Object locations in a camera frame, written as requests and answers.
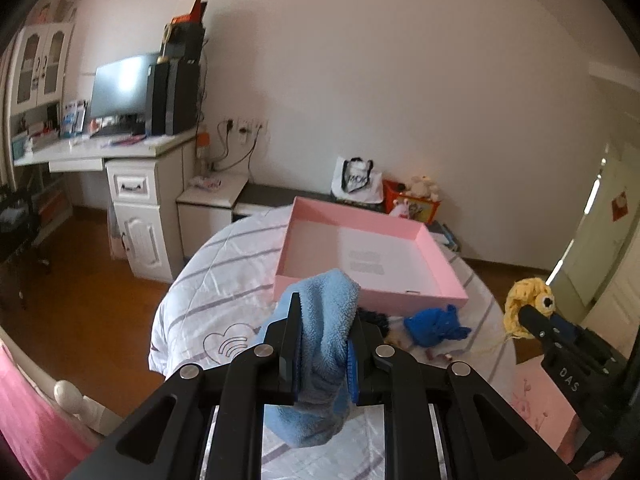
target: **pink box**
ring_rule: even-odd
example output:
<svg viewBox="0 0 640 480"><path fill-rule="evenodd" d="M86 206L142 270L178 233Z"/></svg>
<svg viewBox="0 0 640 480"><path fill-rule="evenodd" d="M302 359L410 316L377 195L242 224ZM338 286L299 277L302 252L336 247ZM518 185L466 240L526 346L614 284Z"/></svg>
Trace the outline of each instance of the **pink box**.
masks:
<svg viewBox="0 0 640 480"><path fill-rule="evenodd" d="M276 300L291 284L342 269L358 304L391 316L465 305L468 297L424 224L296 197L276 270Z"/></svg>

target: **black chair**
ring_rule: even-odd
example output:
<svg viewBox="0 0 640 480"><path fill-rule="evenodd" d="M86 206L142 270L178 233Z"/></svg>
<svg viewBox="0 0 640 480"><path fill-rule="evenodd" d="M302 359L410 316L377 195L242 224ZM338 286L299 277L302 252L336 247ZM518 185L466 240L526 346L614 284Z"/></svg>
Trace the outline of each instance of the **black chair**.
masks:
<svg viewBox="0 0 640 480"><path fill-rule="evenodd" d="M23 307L24 295L16 259L33 245L39 231L40 217L27 190L12 191L8 186L0 186L0 265L14 267ZM38 254L38 261L49 270L50 263L47 259Z"/></svg>

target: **pink plush toy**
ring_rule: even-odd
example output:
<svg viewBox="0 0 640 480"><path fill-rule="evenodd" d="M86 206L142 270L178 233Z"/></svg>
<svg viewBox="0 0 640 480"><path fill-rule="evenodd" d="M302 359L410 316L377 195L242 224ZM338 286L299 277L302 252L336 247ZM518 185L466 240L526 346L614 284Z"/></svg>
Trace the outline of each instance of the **pink plush toy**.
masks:
<svg viewBox="0 0 640 480"><path fill-rule="evenodd" d="M404 199L402 203L398 200L394 200L394 208L389 213L389 216L397 216L398 218L409 218L409 201Z"/></svg>

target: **computer monitor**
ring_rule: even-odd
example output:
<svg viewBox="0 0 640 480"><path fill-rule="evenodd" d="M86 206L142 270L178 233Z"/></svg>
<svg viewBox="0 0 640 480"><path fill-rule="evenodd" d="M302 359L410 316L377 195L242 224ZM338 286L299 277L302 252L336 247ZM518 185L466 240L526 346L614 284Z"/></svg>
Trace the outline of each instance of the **computer monitor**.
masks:
<svg viewBox="0 0 640 480"><path fill-rule="evenodd" d="M158 52L127 57L95 71L91 117L144 114L146 78Z"/></svg>

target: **toy eye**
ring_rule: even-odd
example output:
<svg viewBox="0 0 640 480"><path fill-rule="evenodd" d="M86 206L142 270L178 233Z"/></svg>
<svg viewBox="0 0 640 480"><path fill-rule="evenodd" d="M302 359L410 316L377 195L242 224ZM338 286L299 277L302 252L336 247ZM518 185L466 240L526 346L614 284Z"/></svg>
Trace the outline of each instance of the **toy eye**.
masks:
<svg viewBox="0 0 640 480"><path fill-rule="evenodd" d="M554 300L552 300L548 296L543 296L540 303L542 303L545 306L545 308L552 308L554 306Z"/></svg>

